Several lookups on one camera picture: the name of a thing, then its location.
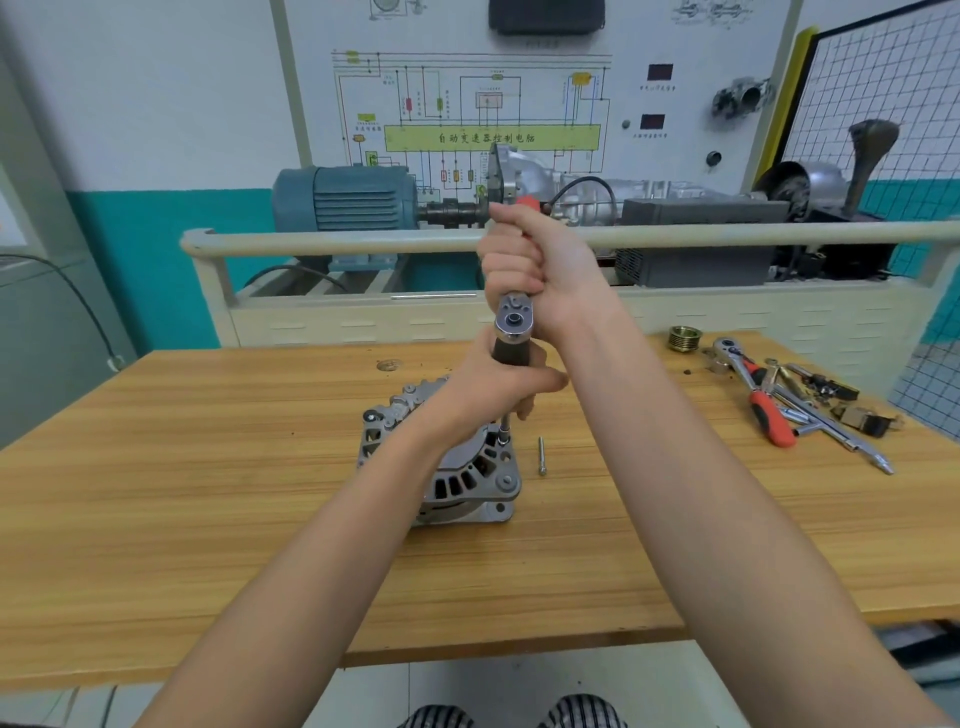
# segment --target hand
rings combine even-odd
[[[610,295],[596,256],[574,230],[530,207],[491,203],[490,215],[496,225],[477,248],[487,304],[496,311],[510,291],[534,296],[534,332],[559,347],[583,302]]]
[[[526,420],[534,395],[566,386],[566,374],[546,366],[546,352],[537,344],[530,342],[529,367],[512,367],[491,356],[495,339],[493,327],[484,327],[447,383],[414,412],[415,417],[429,417],[430,426],[451,447],[507,412]]]

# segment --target wire mesh panel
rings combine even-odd
[[[813,38],[780,159],[828,161],[849,179],[849,128],[900,124],[860,209],[888,220],[960,214],[960,0],[928,0]],[[894,275],[916,277],[927,246],[900,245]],[[960,273],[896,386],[894,404],[960,440]]]

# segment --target alternator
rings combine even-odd
[[[446,382],[423,380],[405,384],[403,393],[363,413],[363,436],[357,466],[362,466],[380,444]],[[506,521],[514,514],[512,501],[520,493],[520,471],[513,441],[497,437],[498,423],[480,427],[469,440],[449,450],[434,473],[414,525]]]

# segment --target wood grain table surface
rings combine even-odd
[[[870,622],[960,617],[960,446],[909,421],[878,442],[893,476],[823,433],[777,449],[741,383],[654,338]],[[361,413],[466,345],[154,352],[0,452],[0,689],[163,679],[350,477]],[[345,666],[684,635],[572,389],[541,397],[514,436],[513,519],[412,530]]]

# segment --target teal wall stripe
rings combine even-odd
[[[880,180],[870,182],[861,208],[887,220],[945,220],[960,214],[960,180]],[[929,246],[898,245],[890,270],[916,278]],[[960,269],[953,275],[944,297],[924,330],[921,342],[937,344],[960,339]]]
[[[269,189],[71,192],[70,204],[140,354],[153,349],[218,346],[203,294],[180,236],[190,228],[272,232]],[[943,219],[960,213],[960,182],[872,182],[864,209],[892,220]],[[892,268],[916,276],[925,246],[899,246]],[[284,257],[231,258],[239,286]],[[416,255],[404,284],[411,291],[472,290],[473,254]],[[960,338],[960,273],[937,308],[924,340]]]
[[[180,236],[191,228],[273,232],[269,189],[70,192],[90,250],[139,354],[219,346]],[[234,286],[283,257],[229,258]],[[472,290],[476,255],[417,255],[404,283],[412,291]]]

